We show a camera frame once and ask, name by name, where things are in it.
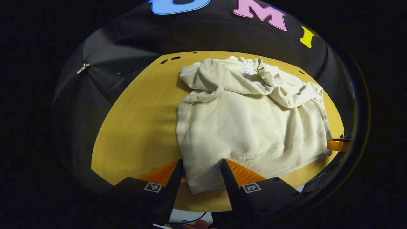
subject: pink letter m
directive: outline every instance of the pink letter m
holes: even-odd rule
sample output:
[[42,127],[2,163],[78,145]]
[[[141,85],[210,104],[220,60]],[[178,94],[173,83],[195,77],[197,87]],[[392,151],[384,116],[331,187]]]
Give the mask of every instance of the pink letter m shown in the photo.
[[284,25],[284,14],[280,11],[266,7],[262,8],[259,4],[257,4],[254,0],[238,0],[238,7],[237,9],[233,10],[233,12],[237,15],[247,17],[247,18],[254,18],[254,15],[250,12],[249,8],[251,8],[254,13],[256,14],[257,18],[264,21],[269,16],[271,19],[268,21],[270,25],[277,27],[281,30],[287,31],[287,28]]

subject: cable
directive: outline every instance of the cable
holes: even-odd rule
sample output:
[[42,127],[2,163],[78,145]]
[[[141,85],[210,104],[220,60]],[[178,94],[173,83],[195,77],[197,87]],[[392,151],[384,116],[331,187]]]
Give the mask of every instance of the cable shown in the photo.
[[202,217],[204,217],[206,215],[206,212],[199,218],[197,218],[196,220],[192,220],[192,221],[187,221],[187,222],[171,222],[170,224],[186,224],[186,223],[191,223],[194,221],[197,221],[198,219],[201,219]]

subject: yellow table surface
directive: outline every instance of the yellow table surface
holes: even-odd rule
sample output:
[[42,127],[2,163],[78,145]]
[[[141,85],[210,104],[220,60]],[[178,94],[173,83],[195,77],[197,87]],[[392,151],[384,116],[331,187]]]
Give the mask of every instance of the yellow table surface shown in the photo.
[[[197,51],[159,57],[141,72],[124,90],[109,111],[97,136],[92,155],[92,170],[115,185],[126,177],[141,176],[182,158],[175,133],[178,103],[190,89],[179,79],[182,66],[202,62],[205,58],[227,59],[229,56],[255,59],[260,56],[225,52]],[[317,82],[304,70],[267,57],[263,61],[297,76],[304,82]],[[324,104],[333,138],[344,132],[341,117],[325,93]],[[318,174],[337,154],[315,161],[301,169],[280,176],[297,188]],[[230,211],[226,189],[192,195],[185,175],[175,200],[176,209],[187,211]]]

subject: human hand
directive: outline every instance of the human hand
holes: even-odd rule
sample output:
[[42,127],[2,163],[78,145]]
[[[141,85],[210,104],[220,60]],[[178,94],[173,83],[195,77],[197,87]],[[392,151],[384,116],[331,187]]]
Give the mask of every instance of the human hand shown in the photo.
[[208,229],[208,227],[209,227],[209,224],[204,220],[196,220],[194,226],[191,226],[188,224],[182,225],[183,229]]

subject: cream hoodie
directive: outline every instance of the cream hoodie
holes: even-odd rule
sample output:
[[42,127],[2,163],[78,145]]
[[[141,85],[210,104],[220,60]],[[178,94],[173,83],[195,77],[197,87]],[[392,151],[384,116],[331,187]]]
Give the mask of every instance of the cream hoodie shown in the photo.
[[[251,74],[242,73],[248,62]],[[182,67],[194,91],[178,105],[177,140],[192,194],[224,187],[228,158],[266,178],[331,154],[322,87],[261,58],[206,58]]]

